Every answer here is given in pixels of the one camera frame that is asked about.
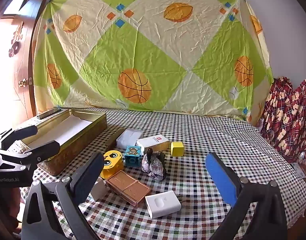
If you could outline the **yellow face toy block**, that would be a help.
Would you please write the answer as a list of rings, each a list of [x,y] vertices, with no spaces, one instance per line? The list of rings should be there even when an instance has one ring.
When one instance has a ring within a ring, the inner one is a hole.
[[[104,154],[104,168],[101,171],[101,178],[108,179],[120,170],[124,169],[122,153],[117,150],[110,150]]]

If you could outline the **copper rectangular tin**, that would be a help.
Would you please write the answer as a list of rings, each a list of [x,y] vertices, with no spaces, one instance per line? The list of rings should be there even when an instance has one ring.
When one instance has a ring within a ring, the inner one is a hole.
[[[106,183],[116,194],[135,207],[151,192],[150,187],[128,175],[123,170],[112,175],[106,180]]]

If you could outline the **blue bear toy block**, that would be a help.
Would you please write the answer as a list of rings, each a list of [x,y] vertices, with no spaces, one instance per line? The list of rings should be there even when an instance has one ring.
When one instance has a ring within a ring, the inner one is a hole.
[[[141,148],[139,146],[127,146],[124,159],[127,167],[141,166]]]

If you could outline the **clear plastic case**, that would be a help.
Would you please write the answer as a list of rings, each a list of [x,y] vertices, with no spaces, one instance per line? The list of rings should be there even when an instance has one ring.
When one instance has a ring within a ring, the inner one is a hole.
[[[136,146],[138,139],[141,139],[143,131],[128,128],[117,138],[117,147],[126,149],[128,146]]]

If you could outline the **black floral hair clip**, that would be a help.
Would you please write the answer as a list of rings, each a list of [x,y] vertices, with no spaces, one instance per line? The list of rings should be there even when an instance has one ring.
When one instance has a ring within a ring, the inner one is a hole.
[[[141,169],[154,180],[165,180],[167,176],[165,154],[154,152],[152,148],[148,148],[147,152],[143,155]]]

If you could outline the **white power adapter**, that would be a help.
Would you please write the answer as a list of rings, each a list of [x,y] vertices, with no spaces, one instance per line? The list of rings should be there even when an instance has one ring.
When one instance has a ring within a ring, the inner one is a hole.
[[[145,196],[151,219],[163,217],[181,210],[181,203],[173,190]]]

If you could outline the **white gold carton box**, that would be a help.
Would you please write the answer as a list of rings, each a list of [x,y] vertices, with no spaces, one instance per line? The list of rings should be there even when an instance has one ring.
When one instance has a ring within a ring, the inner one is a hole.
[[[144,155],[148,149],[153,152],[161,152],[169,148],[170,141],[165,136],[159,134],[151,137],[141,138],[136,141],[136,146],[141,148],[141,153]]]

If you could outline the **yellow cube block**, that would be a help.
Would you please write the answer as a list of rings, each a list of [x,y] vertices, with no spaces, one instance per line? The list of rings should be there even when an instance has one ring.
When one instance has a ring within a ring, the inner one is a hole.
[[[184,144],[180,141],[171,142],[171,156],[183,157],[184,156]]]

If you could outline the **small white box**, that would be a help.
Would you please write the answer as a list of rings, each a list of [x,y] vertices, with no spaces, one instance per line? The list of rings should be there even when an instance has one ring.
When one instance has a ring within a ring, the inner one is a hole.
[[[109,187],[106,185],[106,182],[103,178],[99,177],[95,182],[94,186],[91,189],[91,197],[95,202],[104,198],[107,194]]]

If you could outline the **gold metal tin tray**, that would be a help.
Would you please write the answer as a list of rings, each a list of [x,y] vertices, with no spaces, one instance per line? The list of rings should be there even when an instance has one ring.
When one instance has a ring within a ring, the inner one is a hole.
[[[44,135],[60,122],[74,115],[83,120],[91,121],[92,123],[73,136],[62,146],[57,155],[46,159],[38,164],[45,172],[52,176],[59,175],[65,167],[90,143],[92,142],[105,128],[107,128],[106,113],[100,111],[91,111],[86,109],[66,109],[60,113],[54,114],[43,120],[32,118],[28,120],[28,124],[34,124],[38,128],[36,135],[22,140],[24,144],[29,144],[35,139]]]

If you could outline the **white paper tray liner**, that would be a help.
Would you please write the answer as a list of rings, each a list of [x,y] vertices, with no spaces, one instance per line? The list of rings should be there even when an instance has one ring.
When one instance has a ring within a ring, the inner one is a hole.
[[[58,142],[60,146],[62,146],[65,142],[89,126],[91,123],[91,121],[83,120],[74,115],[71,115],[69,118],[65,119],[63,122],[60,122],[50,131],[26,145],[29,148],[37,148],[38,146],[44,145],[47,142],[54,140]]]

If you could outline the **brass door knob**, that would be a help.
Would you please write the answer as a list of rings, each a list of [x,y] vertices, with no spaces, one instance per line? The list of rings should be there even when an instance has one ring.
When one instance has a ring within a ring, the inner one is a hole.
[[[23,78],[22,80],[19,80],[18,86],[19,87],[26,87],[28,85],[28,80],[26,78]]]

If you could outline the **dark brown flat bar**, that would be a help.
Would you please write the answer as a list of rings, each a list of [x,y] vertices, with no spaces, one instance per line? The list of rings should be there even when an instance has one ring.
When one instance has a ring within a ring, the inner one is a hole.
[[[117,146],[117,139],[124,133],[125,129],[121,128],[116,131],[109,139],[105,142],[105,151],[114,150]]]

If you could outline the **checkered tablecloth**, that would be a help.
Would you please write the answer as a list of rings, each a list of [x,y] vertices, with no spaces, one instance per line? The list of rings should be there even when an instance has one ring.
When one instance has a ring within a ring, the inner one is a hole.
[[[132,206],[114,191],[101,200],[88,197],[80,210],[101,239],[209,239],[230,210],[206,168],[208,155],[251,183],[277,183],[283,200],[287,226],[291,228],[306,212],[306,183],[293,167],[268,144],[254,126],[225,117],[136,112],[106,109],[107,128],[92,140],[57,176],[38,168],[33,177],[42,183],[59,181],[97,152],[121,128],[142,131],[144,137],[163,135],[182,142],[184,155],[164,152],[167,176],[163,181],[149,177],[140,168],[125,172],[147,185],[153,194],[173,191],[180,211],[151,218],[145,202]]]

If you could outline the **red plaid bear fabric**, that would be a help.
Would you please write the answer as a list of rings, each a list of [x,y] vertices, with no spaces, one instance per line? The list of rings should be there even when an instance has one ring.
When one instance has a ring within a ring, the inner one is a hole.
[[[287,162],[296,162],[306,151],[306,80],[294,89],[287,77],[274,79],[262,118],[262,137]]]

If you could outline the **wooden door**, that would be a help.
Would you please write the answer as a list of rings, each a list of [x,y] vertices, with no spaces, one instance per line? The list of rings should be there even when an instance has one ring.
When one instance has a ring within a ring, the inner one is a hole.
[[[33,56],[36,40],[33,38],[37,22],[48,0],[24,0],[16,14],[3,16],[3,22],[16,27],[7,52],[13,64],[13,85],[11,97],[5,96],[2,112],[12,123],[20,124],[36,115],[33,88]],[[26,78],[28,85],[19,87],[18,82]]]

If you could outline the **green basketball bedsheet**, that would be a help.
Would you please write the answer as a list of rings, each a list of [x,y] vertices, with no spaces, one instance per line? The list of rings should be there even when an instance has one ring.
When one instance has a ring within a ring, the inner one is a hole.
[[[273,82],[246,0],[53,0],[33,38],[35,102],[241,118]]]

